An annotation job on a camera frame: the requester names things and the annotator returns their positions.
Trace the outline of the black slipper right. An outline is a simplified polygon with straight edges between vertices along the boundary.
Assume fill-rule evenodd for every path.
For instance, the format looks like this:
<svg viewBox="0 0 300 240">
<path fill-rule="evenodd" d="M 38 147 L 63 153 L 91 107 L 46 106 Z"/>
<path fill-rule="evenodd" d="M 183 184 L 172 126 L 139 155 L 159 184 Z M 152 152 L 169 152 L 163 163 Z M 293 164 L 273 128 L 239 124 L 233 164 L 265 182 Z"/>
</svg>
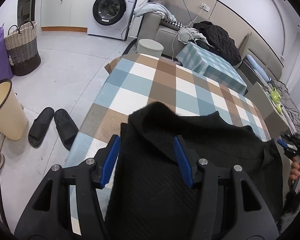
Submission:
<svg viewBox="0 0 300 240">
<path fill-rule="evenodd" d="M 63 146 L 70 150 L 78 133 L 78 127 L 65 109 L 58 109 L 54 113 L 54 120 L 58 135 Z"/>
</svg>

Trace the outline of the light blue pillow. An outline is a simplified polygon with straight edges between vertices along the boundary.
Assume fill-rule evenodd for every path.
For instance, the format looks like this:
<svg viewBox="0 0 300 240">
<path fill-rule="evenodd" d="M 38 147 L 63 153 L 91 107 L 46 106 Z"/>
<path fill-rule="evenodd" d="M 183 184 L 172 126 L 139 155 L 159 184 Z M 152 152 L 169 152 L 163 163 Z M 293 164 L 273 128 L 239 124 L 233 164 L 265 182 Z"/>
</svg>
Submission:
<svg viewBox="0 0 300 240">
<path fill-rule="evenodd" d="M 251 55 L 247 55 L 246 58 L 251 64 L 252 68 L 258 72 L 262 79 L 264 79 L 266 83 L 269 83 L 271 81 L 271 78 L 266 74 L 264 69 L 255 61 L 255 59 Z"/>
</svg>

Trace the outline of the black slipper left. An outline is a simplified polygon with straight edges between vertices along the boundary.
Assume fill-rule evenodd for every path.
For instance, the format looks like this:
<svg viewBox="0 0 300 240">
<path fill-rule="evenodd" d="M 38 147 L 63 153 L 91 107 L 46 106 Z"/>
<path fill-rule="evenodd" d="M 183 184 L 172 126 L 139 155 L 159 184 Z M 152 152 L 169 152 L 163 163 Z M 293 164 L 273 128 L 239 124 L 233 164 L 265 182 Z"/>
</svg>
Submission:
<svg viewBox="0 0 300 240">
<path fill-rule="evenodd" d="M 41 146 L 47 130 L 49 129 L 54 113 L 55 111 L 53 108 L 46 107 L 42 110 L 38 117 L 34 119 L 28 133 L 28 141 L 32 147 L 39 148 Z"/>
</svg>

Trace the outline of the white lower cabinets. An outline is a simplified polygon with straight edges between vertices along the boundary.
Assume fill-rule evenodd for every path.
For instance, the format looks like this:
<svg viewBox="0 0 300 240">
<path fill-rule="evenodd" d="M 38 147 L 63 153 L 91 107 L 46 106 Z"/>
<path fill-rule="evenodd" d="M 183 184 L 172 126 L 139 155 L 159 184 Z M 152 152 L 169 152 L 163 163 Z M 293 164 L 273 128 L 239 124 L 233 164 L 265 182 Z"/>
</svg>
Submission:
<svg viewBox="0 0 300 240">
<path fill-rule="evenodd" d="M 93 0 L 42 0 L 43 31 L 87 32 Z"/>
</svg>

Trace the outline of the white round stool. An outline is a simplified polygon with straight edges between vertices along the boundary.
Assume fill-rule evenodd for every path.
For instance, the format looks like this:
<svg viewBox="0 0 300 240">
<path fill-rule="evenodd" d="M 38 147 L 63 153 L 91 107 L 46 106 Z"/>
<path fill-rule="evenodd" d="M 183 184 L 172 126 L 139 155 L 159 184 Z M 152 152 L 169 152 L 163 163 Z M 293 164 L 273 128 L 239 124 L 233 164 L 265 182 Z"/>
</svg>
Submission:
<svg viewBox="0 0 300 240">
<path fill-rule="evenodd" d="M 137 45 L 139 54 L 146 54 L 154 57 L 161 57 L 164 46 L 159 42 L 151 39 L 140 39 Z"/>
</svg>

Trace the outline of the black knit sweater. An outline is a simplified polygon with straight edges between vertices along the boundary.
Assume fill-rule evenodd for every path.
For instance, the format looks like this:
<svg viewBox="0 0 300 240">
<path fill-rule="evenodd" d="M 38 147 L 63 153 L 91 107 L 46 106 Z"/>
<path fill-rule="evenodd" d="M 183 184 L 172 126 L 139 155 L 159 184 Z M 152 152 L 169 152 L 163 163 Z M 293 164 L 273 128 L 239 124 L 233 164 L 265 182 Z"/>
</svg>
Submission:
<svg viewBox="0 0 300 240">
<path fill-rule="evenodd" d="M 218 112 L 160 102 L 121 124 L 105 225 L 110 239 L 276 239 L 282 161 L 273 140 Z"/>
</svg>

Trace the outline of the black puffer jacket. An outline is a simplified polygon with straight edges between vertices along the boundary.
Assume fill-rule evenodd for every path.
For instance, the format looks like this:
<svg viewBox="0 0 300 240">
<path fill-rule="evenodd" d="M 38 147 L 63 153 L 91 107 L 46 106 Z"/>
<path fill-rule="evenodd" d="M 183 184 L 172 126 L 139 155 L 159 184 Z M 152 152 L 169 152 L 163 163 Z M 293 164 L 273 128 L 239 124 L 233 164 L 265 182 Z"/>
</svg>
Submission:
<svg viewBox="0 0 300 240">
<path fill-rule="evenodd" d="M 235 41 L 222 27 L 214 25 L 209 21 L 202 21 L 194 23 L 193 28 L 202 33 L 208 43 L 219 51 L 219 56 L 228 61 L 232 66 L 238 65 L 242 61 Z"/>
</svg>

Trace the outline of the cream round trash bin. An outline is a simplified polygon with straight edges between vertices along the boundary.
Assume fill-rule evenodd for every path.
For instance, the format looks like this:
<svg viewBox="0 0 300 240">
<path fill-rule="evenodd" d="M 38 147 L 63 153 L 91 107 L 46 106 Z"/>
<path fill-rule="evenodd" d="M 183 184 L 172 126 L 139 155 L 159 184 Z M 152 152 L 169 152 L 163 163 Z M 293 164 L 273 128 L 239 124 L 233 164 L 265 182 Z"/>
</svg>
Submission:
<svg viewBox="0 0 300 240">
<path fill-rule="evenodd" d="M 28 118 L 17 99 L 9 79 L 0 81 L 0 131 L 8 139 L 17 141 L 23 137 Z"/>
</svg>

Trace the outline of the plaid tablecloth brown blue white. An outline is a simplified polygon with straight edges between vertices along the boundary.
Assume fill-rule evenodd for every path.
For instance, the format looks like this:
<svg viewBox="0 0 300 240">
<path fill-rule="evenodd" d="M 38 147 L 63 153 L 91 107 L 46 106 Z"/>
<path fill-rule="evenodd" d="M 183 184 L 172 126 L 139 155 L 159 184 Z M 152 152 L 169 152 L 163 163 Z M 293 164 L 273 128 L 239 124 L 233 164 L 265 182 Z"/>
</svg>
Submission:
<svg viewBox="0 0 300 240">
<path fill-rule="evenodd" d="M 196 191 L 183 182 L 173 154 L 181 131 L 218 166 L 240 163 L 271 213 L 280 195 L 268 192 L 269 132 L 249 99 L 221 83 L 163 59 L 134 54 L 106 65 L 104 85 L 75 137 L 67 160 L 93 157 L 111 136 L 132 129 L 121 143 L 117 168 L 98 190 L 110 239 L 182 238 Z"/>
</svg>

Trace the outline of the black slipper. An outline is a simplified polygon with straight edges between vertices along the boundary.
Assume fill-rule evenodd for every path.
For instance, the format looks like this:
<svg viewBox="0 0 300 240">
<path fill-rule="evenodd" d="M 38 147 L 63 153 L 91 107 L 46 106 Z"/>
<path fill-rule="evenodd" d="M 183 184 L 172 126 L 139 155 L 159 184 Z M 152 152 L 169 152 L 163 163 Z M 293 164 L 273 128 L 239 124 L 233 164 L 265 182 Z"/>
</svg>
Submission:
<svg viewBox="0 0 300 240">
<path fill-rule="evenodd" d="M 47 130 L 49 129 L 54 113 L 55 111 L 53 108 L 46 107 L 42 110 L 38 117 L 34 119 L 28 133 L 28 141 L 32 147 L 39 148 L 41 146 Z"/>
<path fill-rule="evenodd" d="M 78 133 L 78 127 L 65 109 L 58 109 L 54 113 L 54 120 L 58 135 L 63 146 L 70 150 Z"/>
</svg>

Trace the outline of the teal checked cloth covered table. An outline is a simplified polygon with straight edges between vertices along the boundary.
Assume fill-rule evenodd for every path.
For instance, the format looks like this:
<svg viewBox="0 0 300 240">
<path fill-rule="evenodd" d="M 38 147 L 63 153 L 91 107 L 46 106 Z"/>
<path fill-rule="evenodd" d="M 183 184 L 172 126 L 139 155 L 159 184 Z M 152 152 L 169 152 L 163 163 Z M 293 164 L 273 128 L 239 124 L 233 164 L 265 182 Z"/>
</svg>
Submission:
<svg viewBox="0 0 300 240">
<path fill-rule="evenodd" d="M 176 56 L 183 67 L 210 78 L 238 94 L 244 95 L 246 83 L 233 66 L 222 57 L 190 42 Z"/>
</svg>

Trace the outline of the light blue blanket on sofa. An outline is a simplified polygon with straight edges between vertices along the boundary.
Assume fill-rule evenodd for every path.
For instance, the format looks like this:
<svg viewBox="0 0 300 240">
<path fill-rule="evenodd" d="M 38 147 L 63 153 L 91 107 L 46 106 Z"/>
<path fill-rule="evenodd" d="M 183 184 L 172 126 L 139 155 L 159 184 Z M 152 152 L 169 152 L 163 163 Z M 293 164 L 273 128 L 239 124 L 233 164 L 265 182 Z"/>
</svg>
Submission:
<svg viewBox="0 0 300 240">
<path fill-rule="evenodd" d="M 161 18 L 164 18 L 165 20 L 168 20 L 170 22 L 177 22 L 175 16 L 171 14 L 171 12 L 164 5 L 155 2 L 149 2 L 135 8 L 133 11 L 133 15 L 135 17 L 140 17 L 150 12 L 158 12 Z"/>
</svg>

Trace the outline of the white front-load washing machine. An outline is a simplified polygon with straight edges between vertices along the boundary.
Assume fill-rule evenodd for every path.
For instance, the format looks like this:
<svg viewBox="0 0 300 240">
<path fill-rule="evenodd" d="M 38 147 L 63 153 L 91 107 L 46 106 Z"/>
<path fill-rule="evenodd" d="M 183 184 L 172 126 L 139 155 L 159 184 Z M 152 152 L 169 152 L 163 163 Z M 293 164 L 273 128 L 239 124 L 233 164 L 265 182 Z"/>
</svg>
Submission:
<svg viewBox="0 0 300 240">
<path fill-rule="evenodd" d="M 137 0 L 92 0 L 87 34 L 126 40 Z"/>
</svg>

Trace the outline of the green plush toy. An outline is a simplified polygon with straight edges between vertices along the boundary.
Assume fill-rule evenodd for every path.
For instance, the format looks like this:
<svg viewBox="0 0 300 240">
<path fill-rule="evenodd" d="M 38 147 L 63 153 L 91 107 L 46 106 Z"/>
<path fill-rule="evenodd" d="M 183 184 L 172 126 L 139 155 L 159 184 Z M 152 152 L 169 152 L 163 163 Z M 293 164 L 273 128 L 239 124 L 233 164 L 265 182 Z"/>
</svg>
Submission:
<svg viewBox="0 0 300 240">
<path fill-rule="evenodd" d="M 282 108 L 281 108 L 281 102 L 280 102 L 281 95 L 278 93 L 278 91 L 276 90 L 275 87 L 272 88 L 270 97 L 271 97 L 273 103 L 275 104 L 275 108 L 276 108 L 277 112 L 279 114 L 282 114 Z"/>
</svg>

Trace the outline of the grey sofa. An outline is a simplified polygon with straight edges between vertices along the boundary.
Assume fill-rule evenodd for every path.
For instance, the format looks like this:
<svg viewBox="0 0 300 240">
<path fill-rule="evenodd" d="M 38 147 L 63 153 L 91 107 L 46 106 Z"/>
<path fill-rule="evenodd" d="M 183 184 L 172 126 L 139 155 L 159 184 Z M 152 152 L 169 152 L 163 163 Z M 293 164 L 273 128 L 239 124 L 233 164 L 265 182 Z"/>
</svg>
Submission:
<svg viewBox="0 0 300 240">
<path fill-rule="evenodd" d="M 144 14 L 142 25 L 138 34 L 138 40 L 150 39 L 159 42 L 164 49 L 165 56 L 176 56 L 185 47 L 178 40 L 178 32 L 161 23 L 161 16 L 153 12 Z"/>
</svg>

